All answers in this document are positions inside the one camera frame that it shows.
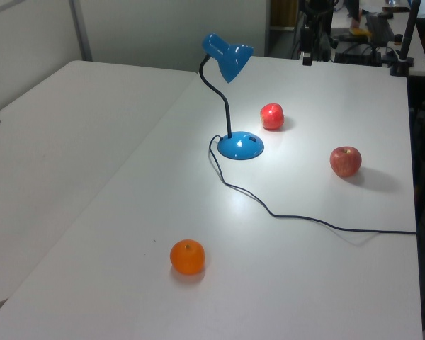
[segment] black cable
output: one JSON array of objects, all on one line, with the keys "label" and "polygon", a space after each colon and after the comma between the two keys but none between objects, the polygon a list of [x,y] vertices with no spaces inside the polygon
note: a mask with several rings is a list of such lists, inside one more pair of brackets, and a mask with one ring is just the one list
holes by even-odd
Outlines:
[{"label": "black cable", "polygon": [[219,135],[214,136],[211,141],[210,141],[210,145],[209,145],[209,151],[214,159],[214,162],[217,166],[217,170],[219,171],[219,177],[220,180],[229,188],[238,190],[242,193],[247,193],[248,195],[250,195],[254,200],[256,200],[258,203],[260,203],[263,208],[266,209],[266,211],[268,212],[269,215],[271,215],[272,217],[276,217],[276,218],[293,218],[293,219],[299,219],[299,220],[307,220],[307,221],[312,221],[312,222],[317,222],[320,223],[322,225],[326,225],[327,227],[330,227],[332,229],[336,229],[336,230],[341,230],[343,232],[369,232],[369,233],[378,233],[378,234],[407,234],[407,235],[417,235],[416,232],[405,232],[402,230],[377,230],[377,229],[370,229],[370,230],[364,230],[364,229],[348,229],[348,228],[340,228],[340,227],[336,227],[335,225],[332,225],[328,222],[325,222],[323,220],[319,220],[317,218],[313,218],[313,217],[308,217],[308,216],[302,216],[302,215],[277,215],[274,214],[271,210],[269,210],[268,206],[265,204],[265,202],[263,202],[260,198],[258,198],[256,195],[254,195],[251,191],[242,188],[240,186],[235,186],[233,184],[230,184],[228,182],[226,182],[224,175],[222,173],[222,168],[220,168],[219,165],[219,161],[217,160],[216,156],[214,155],[213,150],[211,149],[211,145],[214,142],[214,140],[219,137],[221,138]]}]

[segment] red apple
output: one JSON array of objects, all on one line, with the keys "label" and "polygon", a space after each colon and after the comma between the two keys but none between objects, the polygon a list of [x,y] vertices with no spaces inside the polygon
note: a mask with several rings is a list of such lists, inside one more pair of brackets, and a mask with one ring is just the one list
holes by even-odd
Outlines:
[{"label": "red apple", "polygon": [[268,130],[277,130],[285,121],[282,107],[277,103],[265,105],[260,111],[263,127]]},{"label": "red apple", "polygon": [[353,176],[361,167],[361,153],[354,147],[337,147],[332,153],[332,170],[340,177]]}]

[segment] mandarin orange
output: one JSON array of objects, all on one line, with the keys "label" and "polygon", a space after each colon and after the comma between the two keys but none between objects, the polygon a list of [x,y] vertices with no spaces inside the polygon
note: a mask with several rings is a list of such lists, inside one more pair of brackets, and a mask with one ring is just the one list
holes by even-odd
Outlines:
[{"label": "mandarin orange", "polygon": [[182,274],[197,274],[205,265],[205,250],[197,241],[184,239],[171,248],[170,261]]}]

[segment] white table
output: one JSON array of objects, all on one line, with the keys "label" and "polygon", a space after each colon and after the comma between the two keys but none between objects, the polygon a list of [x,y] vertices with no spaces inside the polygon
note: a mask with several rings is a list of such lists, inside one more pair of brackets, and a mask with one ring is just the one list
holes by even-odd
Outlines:
[{"label": "white table", "polygon": [[[400,5],[409,7],[407,0],[400,0],[399,3]],[[365,0],[361,1],[361,6],[368,10],[375,9],[375,12],[379,13],[383,11],[382,7],[387,5],[384,0]],[[394,18],[389,19],[389,24],[394,34],[404,35],[408,18],[409,13],[394,13]],[[349,27],[350,24],[351,17],[348,17],[348,11],[346,10],[346,7],[343,7],[340,11],[334,13],[334,16],[332,17],[332,27]],[[367,27],[365,16],[362,16],[360,27]],[[393,42],[388,44],[388,46],[394,50],[399,50],[401,48],[401,46],[395,46]],[[381,51],[382,55],[385,54],[385,48],[381,47],[379,51]],[[414,33],[412,35],[411,45],[409,46],[408,50],[408,57],[414,58],[414,65],[413,67],[409,68],[409,75],[425,77],[425,53],[420,41],[419,32],[417,32],[416,28],[414,29]]]},{"label": "white table", "polygon": [[[205,76],[234,130],[265,143],[248,161],[214,147],[229,182],[276,213],[415,230],[405,79],[258,57],[231,84],[215,61]],[[282,131],[261,127],[270,102]],[[0,309],[0,339],[421,339],[416,237],[270,217],[217,177],[208,143],[225,133],[223,102],[195,78]],[[329,154],[347,144],[363,167],[343,180]],[[196,276],[171,268],[185,238],[205,247]]]},{"label": "white table", "polygon": [[194,76],[72,62],[0,111],[0,306]]}]

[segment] flexible gooseneck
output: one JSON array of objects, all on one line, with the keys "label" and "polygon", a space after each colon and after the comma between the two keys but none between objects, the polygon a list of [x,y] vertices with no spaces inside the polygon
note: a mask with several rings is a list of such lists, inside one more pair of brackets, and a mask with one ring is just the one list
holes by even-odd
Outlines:
[{"label": "flexible gooseneck", "polygon": [[211,58],[210,55],[206,55],[205,59],[203,59],[203,61],[200,64],[200,69],[198,71],[201,80],[203,80],[203,83],[206,84],[207,87],[209,87],[210,89],[212,89],[215,93],[217,93],[220,98],[222,98],[222,100],[225,103],[225,116],[227,118],[227,136],[229,139],[232,138],[232,122],[230,119],[230,106],[228,105],[228,100],[227,98],[224,96],[224,94],[222,92],[220,92],[219,90],[217,90],[213,85],[211,85],[211,83],[206,80],[205,75],[203,74],[203,67],[205,66],[206,62]]}]

